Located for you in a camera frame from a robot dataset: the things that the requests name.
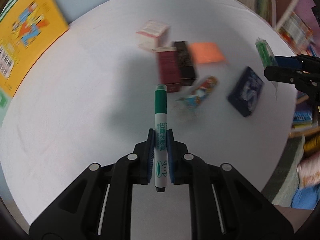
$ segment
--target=round table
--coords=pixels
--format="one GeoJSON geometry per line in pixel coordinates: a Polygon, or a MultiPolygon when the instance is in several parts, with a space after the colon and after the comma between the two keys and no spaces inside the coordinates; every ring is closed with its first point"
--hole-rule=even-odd
{"type": "MultiPolygon", "coordinates": [[[[139,49],[135,32],[154,19],[171,26],[171,41],[216,42],[227,62],[197,65],[199,78],[220,83],[197,117],[179,122],[168,94],[168,128],[207,163],[231,163],[258,190],[271,176],[292,123],[296,90],[263,76],[255,41],[275,55],[290,48],[255,13],[234,0],[111,0],[70,25],[32,67],[1,130],[0,161],[12,196],[28,223],[91,163],[115,163],[146,140],[154,126],[156,55],[139,49]],[[227,101],[246,66],[265,85],[244,118],[227,101]]],[[[132,239],[189,239],[188,186],[157,193],[134,186],[132,239]]]]}

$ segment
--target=cartoon face on marker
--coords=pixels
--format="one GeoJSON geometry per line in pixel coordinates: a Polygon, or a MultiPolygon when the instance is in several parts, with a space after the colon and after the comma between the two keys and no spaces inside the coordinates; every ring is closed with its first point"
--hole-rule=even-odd
{"type": "Polygon", "coordinates": [[[157,162],[156,174],[158,178],[160,178],[161,176],[167,176],[167,161],[164,161],[164,163],[162,163],[161,161],[157,162]]]}

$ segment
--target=white and pink box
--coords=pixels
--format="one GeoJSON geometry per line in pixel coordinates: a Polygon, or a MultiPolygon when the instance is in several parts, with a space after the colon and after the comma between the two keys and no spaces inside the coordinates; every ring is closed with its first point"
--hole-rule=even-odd
{"type": "Polygon", "coordinates": [[[150,51],[163,47],[168,39],[169,28],[165,23],[153,20],[146,22],[145,26],[136,32],[138,46],[150,51]]]}

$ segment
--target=orange sticky note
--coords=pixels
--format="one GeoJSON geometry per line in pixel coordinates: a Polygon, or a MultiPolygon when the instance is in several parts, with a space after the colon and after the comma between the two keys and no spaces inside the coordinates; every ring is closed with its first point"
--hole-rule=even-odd
{"type": "Polygon", "coordinates": [[[212,42],[192,43],[189,48],[196,64],[226,60],[217,44],[212,42]]]}

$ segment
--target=green marker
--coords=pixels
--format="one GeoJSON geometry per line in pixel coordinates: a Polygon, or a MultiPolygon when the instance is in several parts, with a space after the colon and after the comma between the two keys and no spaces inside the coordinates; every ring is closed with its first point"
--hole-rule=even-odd
{"type": "Polygon", "coordinates": [[[167,86],[157,85],[155,92],[155,186],[164,192],[167,186],[167,86]]]}

